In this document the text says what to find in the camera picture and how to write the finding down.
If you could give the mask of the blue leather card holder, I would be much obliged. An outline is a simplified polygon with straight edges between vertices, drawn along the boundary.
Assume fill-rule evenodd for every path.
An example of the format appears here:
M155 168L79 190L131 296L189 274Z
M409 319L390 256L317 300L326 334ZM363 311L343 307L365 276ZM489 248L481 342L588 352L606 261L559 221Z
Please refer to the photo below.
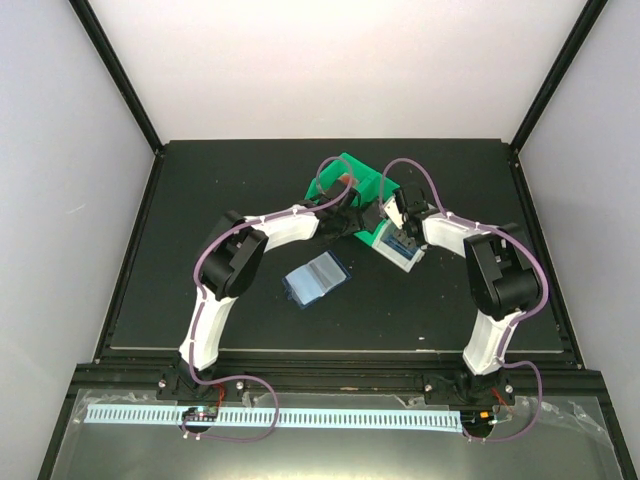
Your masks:
M325 251L282 279L287 298L305 309L351 279L331 251Z

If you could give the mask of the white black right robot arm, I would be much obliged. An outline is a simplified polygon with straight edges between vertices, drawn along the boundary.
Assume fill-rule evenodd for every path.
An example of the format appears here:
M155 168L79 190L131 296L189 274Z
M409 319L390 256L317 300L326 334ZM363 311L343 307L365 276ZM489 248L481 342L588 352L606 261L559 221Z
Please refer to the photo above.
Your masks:
M463 350L468 369L457 374L454 388L461 400L479 402L491 390L488 375L504 365L516 327L549 299L544 270L518 225L490 226L441 212L419 188L395 189L384 212L416 245L443 248L465 259L477 315Z

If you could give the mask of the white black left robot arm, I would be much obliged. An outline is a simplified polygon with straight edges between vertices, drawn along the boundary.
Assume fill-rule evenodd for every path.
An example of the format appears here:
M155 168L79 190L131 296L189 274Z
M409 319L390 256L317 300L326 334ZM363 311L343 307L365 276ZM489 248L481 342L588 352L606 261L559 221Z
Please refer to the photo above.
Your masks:
M329 192L282 211L261 216L226 212L194 267L196 304L179 347L182 360L189 365L180 375L181 389L193 399L213 391L215 376L207 368L216 363L229 313L253 283L265 253L316 236L373 233L381 222L376 199L365 201L356 188L338 180Z

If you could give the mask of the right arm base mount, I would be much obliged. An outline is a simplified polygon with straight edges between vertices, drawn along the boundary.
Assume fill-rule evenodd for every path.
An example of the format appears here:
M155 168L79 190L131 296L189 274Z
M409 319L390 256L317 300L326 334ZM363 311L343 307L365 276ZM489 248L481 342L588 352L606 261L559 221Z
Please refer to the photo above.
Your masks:
M507 391L509 377L503 371L476 376L466 370L435 370L422 379L423 392L433 401L473 408L515 403L513 394Z

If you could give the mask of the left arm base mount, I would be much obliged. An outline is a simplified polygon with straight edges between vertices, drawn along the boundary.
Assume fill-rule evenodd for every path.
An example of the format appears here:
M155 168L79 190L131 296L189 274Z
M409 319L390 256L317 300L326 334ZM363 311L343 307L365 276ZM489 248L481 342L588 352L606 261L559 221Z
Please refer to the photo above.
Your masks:
M235 379L202 385L196 382L187 370L170 368L161 375L156 389L159 400L182 402L215 403L233 399L241 395L248 385L245 379Z

